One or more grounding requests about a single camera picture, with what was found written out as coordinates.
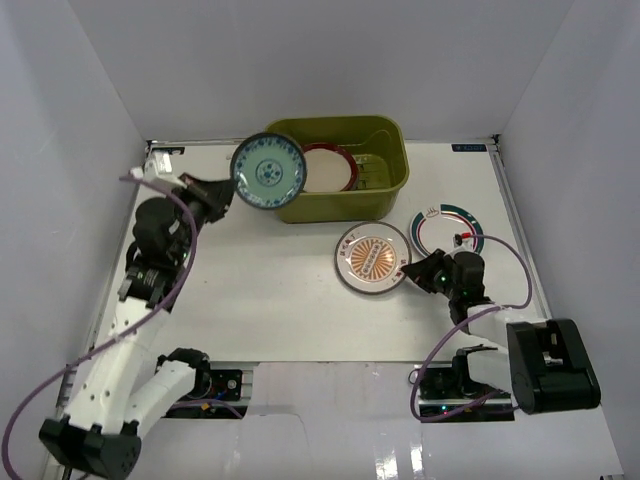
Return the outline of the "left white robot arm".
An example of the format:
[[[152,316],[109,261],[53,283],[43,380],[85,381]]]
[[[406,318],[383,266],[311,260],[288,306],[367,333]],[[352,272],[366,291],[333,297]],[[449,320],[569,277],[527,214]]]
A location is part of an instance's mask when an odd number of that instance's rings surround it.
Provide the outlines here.
[[[182,174],[167,186],[143,184],[158,194],[135,210],[108,339],[89,355],[88,375],[62,416],[39,431],[62,466],[101,479],[128,478],[149,430],[175,404],[197,403],[212,388],[208,355],[189,348],[160,356],[153,376],[135,383],[190,273],[202,227],[232,203],[233,182]]]

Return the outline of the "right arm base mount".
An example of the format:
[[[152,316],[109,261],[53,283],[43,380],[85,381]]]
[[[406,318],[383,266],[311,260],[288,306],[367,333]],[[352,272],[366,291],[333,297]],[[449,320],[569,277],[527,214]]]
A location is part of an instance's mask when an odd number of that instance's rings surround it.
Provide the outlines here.
[[[434,362],[420,383],[417,404],[422,416],[449,416],[455,408],[489,393],[492,397],[483,404],[466,408],[453,419],[439,423],[512,422],[515,406],[508,393],[497,394],[491,386],[470,380],[450,362]]]

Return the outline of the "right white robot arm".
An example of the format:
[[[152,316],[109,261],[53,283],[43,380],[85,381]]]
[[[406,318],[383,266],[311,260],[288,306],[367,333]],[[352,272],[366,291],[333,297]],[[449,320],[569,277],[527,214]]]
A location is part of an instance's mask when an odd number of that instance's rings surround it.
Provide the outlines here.
[[[448,300],[453,333],[475,339],[452,359],[453,390],[477,397],[486,387],[511,395],[526,414],[589,410],[601,389],[577,324],[531,318],[518,307],[494,303],[485,293],[483,258],[464,249],[436,250],[402,267],[417,287]]]

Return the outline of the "small blue patterned plate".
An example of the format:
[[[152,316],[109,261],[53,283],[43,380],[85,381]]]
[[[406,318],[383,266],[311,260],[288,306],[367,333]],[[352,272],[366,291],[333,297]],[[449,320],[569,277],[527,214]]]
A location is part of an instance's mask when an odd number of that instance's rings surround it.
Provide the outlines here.
[[[260,210],[278,210],[303,191],[307,164],[301,147],[288,136],[260,132],[233,152],[230,177],[236,195]]]

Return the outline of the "white orange sunburst plate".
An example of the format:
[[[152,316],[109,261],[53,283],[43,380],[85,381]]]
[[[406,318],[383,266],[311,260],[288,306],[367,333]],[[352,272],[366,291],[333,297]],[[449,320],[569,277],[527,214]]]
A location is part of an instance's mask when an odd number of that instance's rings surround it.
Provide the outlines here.
[[[362,222],[349,228],[334,252],[334,269],[349,289],[364,295],[382,295],[405,279],[402,271],[412,261],[405,235],[385,222]]]

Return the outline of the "beige plate dark red rim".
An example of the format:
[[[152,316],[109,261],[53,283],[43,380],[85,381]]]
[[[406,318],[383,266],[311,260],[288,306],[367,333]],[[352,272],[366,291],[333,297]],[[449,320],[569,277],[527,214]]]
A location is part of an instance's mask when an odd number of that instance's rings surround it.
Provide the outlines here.
[[[359,180],[354,157],[343,147],[331,143],[312,143],[303,147],[307,166],[306,193],[352,191]]]

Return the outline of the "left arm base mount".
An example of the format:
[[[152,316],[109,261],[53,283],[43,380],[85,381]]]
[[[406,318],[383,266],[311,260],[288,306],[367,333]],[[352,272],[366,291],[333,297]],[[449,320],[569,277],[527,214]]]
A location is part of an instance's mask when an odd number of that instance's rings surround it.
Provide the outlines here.
[[[243,399],[243,371],[214,369],[204,387],[179,400],[186,406],[169,410],[166,418],[191,420],[241,420],[247,406]]]

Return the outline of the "white plate green rim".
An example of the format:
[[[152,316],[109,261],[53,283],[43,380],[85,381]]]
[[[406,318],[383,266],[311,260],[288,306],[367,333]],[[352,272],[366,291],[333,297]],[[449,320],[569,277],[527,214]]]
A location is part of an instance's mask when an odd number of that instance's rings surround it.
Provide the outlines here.
[[[480,254],[484,249],[482,226],[475,216],[459,206],[442,203],[428,207],[416,213],[409,224],[411,243],[423,257],[436,249],[454,248],[454,235],[464,232],[473,234],[474,252]]]

